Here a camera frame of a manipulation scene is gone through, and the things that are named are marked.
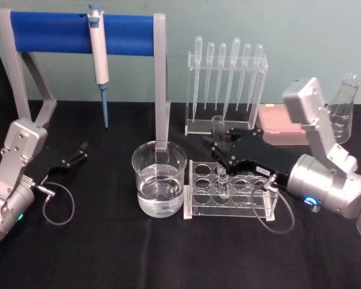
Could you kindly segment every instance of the wall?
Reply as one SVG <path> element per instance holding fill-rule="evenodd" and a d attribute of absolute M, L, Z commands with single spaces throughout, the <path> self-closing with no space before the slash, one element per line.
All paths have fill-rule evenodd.
<path fill-rule="evenodd" d="M 262 102 L 281 102 L 295 78 L 317 76 L 329 101 L 345 72 L 361 74 L 361 0 L 99 0 L 108 14 L 166 13 L 170 55 L 170 96 L 182 102 L 186 91 L 187 52 L 194 39 L 204 43 L 261 43 L 269 61 Z M 87 12 L 79 0 L 7 0 L 0 8 Z M 0 53 L 3 53 L 0 36 Z M 90 55 L 38 54 L 57 99 L 98 101 Z M 111 101 L 153 101 L 153 60 L 108 57 Z M 39 94 L 27 74 L 29 98 Z M 361 89 L 356 103 L 361 103 Z"/>

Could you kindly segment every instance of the pipette stand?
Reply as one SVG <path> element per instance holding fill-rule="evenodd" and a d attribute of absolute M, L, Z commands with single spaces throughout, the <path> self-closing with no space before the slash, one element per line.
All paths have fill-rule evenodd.
<path fill-rule="evenodd" d="M 216 163 L 198 163 L 190 160 L 190 185 L 184 189 L 184 219 L 193 216 L 255 217 L 251 208 L 250 195 L 256 212 L 266 221 L 274 221 L 274 209 L 278 194 L 261 190 L 266 179 L 262 176 L 229 176 L 229 197 L 221 197 L 218 190 Z"/>
<path fill-rule="evenodd" d="M 230 93 L 229 108 L 225 117 L 225 127 L 228 129 L 232 126 L 244 129 L 253 129 L 255 127 L 255 121 L 258 113 L 258 106 L 261 102 L 262 91 L 265 84 L 265 78 L 268 70 L 268 62 L 266 55 L 261 56 L 259 65 L 254 65 L 254 57 L 250 57 L 245 73 L 245 81 L 242 88 L 241 100 L 238 110 L 236 110 L 236 97 L 239 86 L 239 77 L 241 72 L 246 68 L 242 64 L 242 57 L 238 57 L 235 71 L 233 76 L 232 89 Z M 223 115 L 223 102 L 225 99 L 227 89 L 227 78 L 230 69 L 230 55 L 226 56 L 223 66 L 223 73 L 221 79 L 221 86 L 218 99 L 218 107 L 215 110 L 215 86 L 218 74 L 218 56 L 215 55 L 212 67 L 211 76 L 209 82 L 208 103 L 206 109 L 204 109 L 205 101 L 205 78 L 207 61 L 206 55 L 202 55 L 202 61 L 200 63 L 200 76 L 199 76 L 199 88 L 198 88 L 198 103 L 196 109 L 196 117 L 193 121 L 193 94 L 194 94 L 194 73 L 195 73 L 195 61 L 194 55 L 188 53 L 188 70 L 187 70 L 187 98 L 186 98 L 186 120 L 185 120 L 185 135 L 187 134 L 210 134 L 211 133 L 211 118 L 215 115 Z M 247 99 L 248 99 L 248 87 L 250 85 L 250 78 L 253 70 L 257 69 L 255 86 L 250 101 L 250 108 L 246 111 Z"/>
<path fill-rule="evenodd" d="M 170 99 L 165 15 L 106 14 L 104 23 L 108 55 L 154 57 L 156 139 L 167 140 Z M 42 109 L 35 120 L 37 125 L 43 126 L 49 122 L 56 100 L 33 52 L 90 54 L 87 15 L 20 12 L 3 8 L 0 9 L 0 29 L 18 116 L 31 120 L 22 65 L 24 61 L 43 98 Z"/>

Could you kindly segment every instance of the black tablecloth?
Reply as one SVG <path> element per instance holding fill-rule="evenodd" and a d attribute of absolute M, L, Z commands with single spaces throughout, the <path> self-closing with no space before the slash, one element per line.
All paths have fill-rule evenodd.
<path fill-rule="evenodd" d="M 31 105 L 33 112 L 39 107 Z M 75 217 L 63 227 L 46 223 L 45 197 L 36 192 L 25 217 L 0 243 L 0 288 L 361 288 L 355 220 L 325 210 L 311 213 L 290 197 L 297 224 L 282 236 L 256 219 L 183 220 L 182 210 L 166 219 L 145 215 L 131 156 L 155 137 L 153 104 L 112 103 L 109 111 L 105 131 L 99 103 L 58 103 L 47 145 L 69 155 L 89 143 L 88 161 L 66 181 Z M 15 118 L 0 107 L 0 148 Z M 171 106 L 169 140 L 189 159 L 211 159 L 201 136 L 184 136 L 184 104 Z M 352 136 L 344 146 L 361 173 L 361 106 L 355 106 Z M 52 202 L 69 210 L 67 202 Z M 289 225 L 281 202 L 276 219 L 275 228 Z"/>

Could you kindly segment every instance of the pink tip box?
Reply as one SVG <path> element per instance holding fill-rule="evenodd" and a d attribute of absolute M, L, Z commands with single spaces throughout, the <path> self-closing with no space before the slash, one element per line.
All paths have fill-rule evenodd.
<path fill-rule="evenodd" d="M 284 104 L 261 104 L 258 110 L 257 127 L 264 130 L 265 142 L 275 146 L 308 145 L 301 125 L 290 121 Z"/>

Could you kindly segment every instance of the blue bar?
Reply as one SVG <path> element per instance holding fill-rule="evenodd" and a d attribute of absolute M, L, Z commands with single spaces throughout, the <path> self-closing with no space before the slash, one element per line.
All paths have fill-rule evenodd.
<path fill-rule="evenodd" d="M 153 16 L 105 15 L 107 54 L 153 56 Z M 11 12 L 19 52 L 91 52 L 87 14 Z"/>

